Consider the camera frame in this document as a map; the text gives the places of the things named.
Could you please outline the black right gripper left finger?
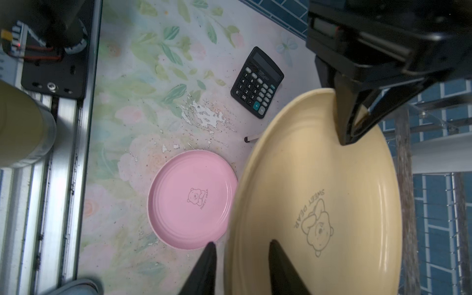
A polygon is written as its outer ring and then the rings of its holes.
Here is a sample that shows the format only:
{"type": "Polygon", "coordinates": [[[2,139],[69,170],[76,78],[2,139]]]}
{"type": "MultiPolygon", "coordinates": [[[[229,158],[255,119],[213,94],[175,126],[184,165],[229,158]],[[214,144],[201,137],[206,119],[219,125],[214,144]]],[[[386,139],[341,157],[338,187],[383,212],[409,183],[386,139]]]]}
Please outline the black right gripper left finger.
{"type": "Polygon", "coordinates": [[[210,242],[204,248],[179,295],[214,295],[216,269],[216,245],[210,242]]]}

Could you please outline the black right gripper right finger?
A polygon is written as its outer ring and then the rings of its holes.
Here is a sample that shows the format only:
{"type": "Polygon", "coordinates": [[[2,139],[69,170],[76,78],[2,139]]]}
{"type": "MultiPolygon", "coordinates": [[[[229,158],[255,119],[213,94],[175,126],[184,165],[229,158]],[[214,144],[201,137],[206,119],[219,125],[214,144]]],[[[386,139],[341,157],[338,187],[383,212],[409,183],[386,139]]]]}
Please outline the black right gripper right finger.
{"type": "Polygon", "coordinates": [[[270,287],[273,295],[310,295],[281,244],[272,240],[269,246],[270,287]]]}

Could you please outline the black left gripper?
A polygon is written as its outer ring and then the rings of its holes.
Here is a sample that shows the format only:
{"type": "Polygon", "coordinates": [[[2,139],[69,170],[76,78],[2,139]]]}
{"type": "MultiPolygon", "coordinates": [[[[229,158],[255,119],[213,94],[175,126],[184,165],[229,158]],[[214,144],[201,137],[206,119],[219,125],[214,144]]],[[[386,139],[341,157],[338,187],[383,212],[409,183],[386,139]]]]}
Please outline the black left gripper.
{"type": "Polygon", "coordinates": [[[436,83],[472,76],[470,1],[311,1],[306,46],[341,145],[436,83]]]}

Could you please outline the pink plastic plate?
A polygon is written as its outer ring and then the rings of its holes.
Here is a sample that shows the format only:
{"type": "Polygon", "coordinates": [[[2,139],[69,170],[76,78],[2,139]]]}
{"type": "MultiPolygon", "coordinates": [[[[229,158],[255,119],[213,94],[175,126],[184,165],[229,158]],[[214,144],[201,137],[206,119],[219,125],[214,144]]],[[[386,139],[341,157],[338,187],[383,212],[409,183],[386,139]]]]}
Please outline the pink plastic plate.
{"type": "Polygon", "coordinates": [[[158,238],[179,250],[196,250],[227,231],[238,185],[230,164],[214,152],[186,151],[171,158],[152,181],[149,223],[158,238]]]}

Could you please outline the yellow plastic plate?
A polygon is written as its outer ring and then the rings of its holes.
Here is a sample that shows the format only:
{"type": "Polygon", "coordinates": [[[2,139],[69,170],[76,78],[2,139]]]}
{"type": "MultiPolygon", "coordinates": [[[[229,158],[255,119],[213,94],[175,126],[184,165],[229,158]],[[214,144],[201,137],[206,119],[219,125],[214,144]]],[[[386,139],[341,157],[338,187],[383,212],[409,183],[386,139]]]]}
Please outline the yellow plastic plate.
{"type": "Polygon", "coordinates": [[[380,128],[339,143],[331,88],[286,105],[254,146],[228,228],[224,291],[269,295],[269,245],[281,244],[313,295],[394,295],[401,203],[380,128]]]}

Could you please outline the steel two-tier dish rack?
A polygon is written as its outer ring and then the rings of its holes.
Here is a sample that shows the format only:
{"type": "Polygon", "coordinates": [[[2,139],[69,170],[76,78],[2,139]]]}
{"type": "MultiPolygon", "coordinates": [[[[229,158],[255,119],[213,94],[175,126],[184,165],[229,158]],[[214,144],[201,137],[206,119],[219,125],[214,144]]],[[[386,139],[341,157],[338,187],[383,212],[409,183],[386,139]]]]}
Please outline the steel two-tier dish rack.
{"type": "MultiPolygon", "coordinates": [[[[413,144],[472,132],[472,95],[421,94],[401,119],[381,124],[393,157],[413,144]]],[[[412,167],[411,158],[408,164],[412,167]]],[[[401,295],[472,292],[472,172],[409,174],[414,252],[404,263],[401,295]]]]}

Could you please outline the black desk calculator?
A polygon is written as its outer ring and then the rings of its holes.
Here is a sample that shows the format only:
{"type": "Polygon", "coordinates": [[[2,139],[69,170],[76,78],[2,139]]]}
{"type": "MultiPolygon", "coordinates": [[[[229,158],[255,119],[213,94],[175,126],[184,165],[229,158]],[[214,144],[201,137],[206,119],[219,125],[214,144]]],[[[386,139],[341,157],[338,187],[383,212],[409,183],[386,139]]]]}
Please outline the black desk calculator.
{"type": "Polygon", "coordinates": [[[231,97],[252,115],[263,119],[284,77],[270,56],[256,46],[245,60],[231,88],[231,97]]]}

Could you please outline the grey blue oval case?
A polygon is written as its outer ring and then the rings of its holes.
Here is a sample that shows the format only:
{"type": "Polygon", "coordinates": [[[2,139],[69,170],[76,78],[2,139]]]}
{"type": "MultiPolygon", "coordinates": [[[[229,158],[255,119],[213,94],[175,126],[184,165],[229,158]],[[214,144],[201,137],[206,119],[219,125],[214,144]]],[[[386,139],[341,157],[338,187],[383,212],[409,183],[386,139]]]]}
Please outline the grey blue oval case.
{"type": "Polygon", "coordinates": [[[47,295],[102,295],[103,291],[90,279],[71,281],[47,295]]]}

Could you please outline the yellow tin pen holder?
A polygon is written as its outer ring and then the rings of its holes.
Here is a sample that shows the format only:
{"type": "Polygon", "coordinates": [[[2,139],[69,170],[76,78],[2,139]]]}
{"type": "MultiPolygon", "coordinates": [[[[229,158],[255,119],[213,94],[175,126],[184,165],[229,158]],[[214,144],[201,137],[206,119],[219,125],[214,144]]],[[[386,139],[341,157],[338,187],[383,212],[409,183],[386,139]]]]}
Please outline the yellow tin pen holder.
{"type": "Polygon", "coordinates": [[[49,109],[1,81],[1,168],[22,168],[41,160],[56,134],[49,109]]]}

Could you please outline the aluminium front rail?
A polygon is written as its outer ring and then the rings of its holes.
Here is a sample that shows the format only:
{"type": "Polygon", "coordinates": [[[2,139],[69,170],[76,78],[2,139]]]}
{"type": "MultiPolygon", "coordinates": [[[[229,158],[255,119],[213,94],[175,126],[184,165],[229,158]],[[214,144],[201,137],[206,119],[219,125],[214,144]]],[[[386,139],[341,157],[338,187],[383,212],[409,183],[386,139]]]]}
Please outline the aluminium front rail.
{"type": "Polygon", "coordinates": [[[101,1],[2,1],[1,81],[53,115],[49,153],[1,168],[1,293],[47,295],[77,267],[101,1]]]}

